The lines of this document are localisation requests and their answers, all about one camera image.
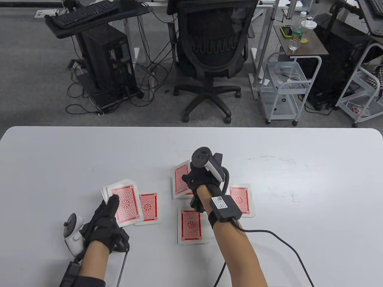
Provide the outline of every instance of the hand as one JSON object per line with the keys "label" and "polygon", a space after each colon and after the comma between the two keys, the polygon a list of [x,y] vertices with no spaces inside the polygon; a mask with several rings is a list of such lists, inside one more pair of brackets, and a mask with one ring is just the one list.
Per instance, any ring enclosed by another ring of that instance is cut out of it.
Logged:
{"label": "hand", "polygon": [[219,188],[220,182],[205,167],[197,168],[190,163],[191,171],[188,175],[183,175],[182,180],[187,183],[193,194],[197,194],[197,188],[201,185],[214,185]]}
{"label": "hand", "polygon": [[80,230],[82,237],[85,239],[86,247],[92,241],[97,240],[104,244],[110,253],[113,251],[120,229],[115,218],[118,206],[118,195],[112,195],[108,200],[108,204],[105,204],[104,200],[101,202],[90,222]]}

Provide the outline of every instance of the keyboard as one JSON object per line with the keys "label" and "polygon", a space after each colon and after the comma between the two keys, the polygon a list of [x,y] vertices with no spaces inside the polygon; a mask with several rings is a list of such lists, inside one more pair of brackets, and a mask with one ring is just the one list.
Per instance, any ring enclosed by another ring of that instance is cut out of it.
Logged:
{"label": "keyboard", "polygon": [[383,18],[383,0],[367,0],[370,3],[373,13]]}
{"label": "keyboard", "polygon": [[75,25],[89,22],[95,18],[117,10],[116,2],[104,0],[89,6],[81,7],[67,14],[53,16],[52,21],[61,28],[70,28]]}

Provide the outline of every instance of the gray carpet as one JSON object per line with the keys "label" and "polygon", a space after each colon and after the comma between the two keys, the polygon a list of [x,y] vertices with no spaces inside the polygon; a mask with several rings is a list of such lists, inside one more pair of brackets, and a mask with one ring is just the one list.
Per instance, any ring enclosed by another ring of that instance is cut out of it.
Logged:
{"label": "gray carpet", "polygon": [[[321,1],[320,4],[313,4],[312,12],[328,12],[329,6],[326,1]],[[223,123],[223,113],[209,102],[203,103],[190,114],[189,123],[181,122],[182,110],[194,96],[181,92],[179,97],[173,97],[172,87],[175,83],[194,81],[181,77],[175,69],[172,69],[166,84],[156,93],[153,103],[147,107],[139,108],[125,102],[115,113],[103,117],[67,114],[64,108],[69,104],[78,103],[91,110],[94,110],[94,106],[87,99],[72,99],[66,95],[71,83],[66,66],[70,59],[76,58],[72,40],[57,39],[45,26],[44,20],[33,18],[36,10],[0,9],[0,137],[12,126],[228,126]],[[161,19],[170,19],[164,9],[155,11]],[[359,29],[367,29],[355,15],[349,15],[347,22]],[[167,25],[160,23],[152,14],[144,16],[144,23],[153,58],[169,40]],[[256,31],[260,31],[261,23],[262,18],[254,25]],[[131,26],[133,45],[141,47],[139,61],[143,62],[143,45],[136,20],[131,20]],[[256,43],[257,38],[250,40],[250,45],[256,47]],[[277,43],[273,33],[268,53],[276,49]],[[165,67],[170,68],[169,60]],[[240,99],[234,98],[234,95],[223,96],[232,111],[231,127],[266,126],[260,103],[253,100],[250,90],[247,73],[252,71],[252,62],[248,60],[237,77],[216,81],[217,84],[242,87]],[[156,76],[161,80],[164,75],[159,69]],[[142,76],[142,71],[137,73],[138,80]],[[80,90],[76,90],[76,87],[71,90],[72,94],[78,92]],[[351,123],[351,118],[342,111],[334,111],[329,116],[303,112],[298,127],[350,127]],[[268,127],[292,126],[291,121],[272,121]],[[359,127],[371,127],[383,132],[383,117],[361,123]]]}

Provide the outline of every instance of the plastic bottle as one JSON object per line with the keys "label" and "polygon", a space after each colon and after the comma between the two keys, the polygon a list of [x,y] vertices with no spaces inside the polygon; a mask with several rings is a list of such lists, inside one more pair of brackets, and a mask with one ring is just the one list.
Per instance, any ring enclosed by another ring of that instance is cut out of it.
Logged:
{"label": "plastic bottle", "polygon": [[302,11],[301,15],[299,16],[298,20],[295,22],[295,25],[293,26],[293,34],[291,35],[291,40],[288,45],[289,49],[293,52],[295,52],[301,44],[305,22],[306,22],[306,12]]}

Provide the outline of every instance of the label sticker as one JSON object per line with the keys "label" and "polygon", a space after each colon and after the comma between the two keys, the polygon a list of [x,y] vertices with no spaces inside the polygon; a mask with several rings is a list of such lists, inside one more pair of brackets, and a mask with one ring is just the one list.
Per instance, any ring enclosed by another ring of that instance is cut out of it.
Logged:
{"label": "label sticker", "polygon": [[217,196],[217,197],[212,197],[211,198],[215,204],[215,206],[218,208],[218,209],[222,209],[222,208],[227,208],[228,206],[226,205],[226,203],[223,201],[222,197],[221,196]]}

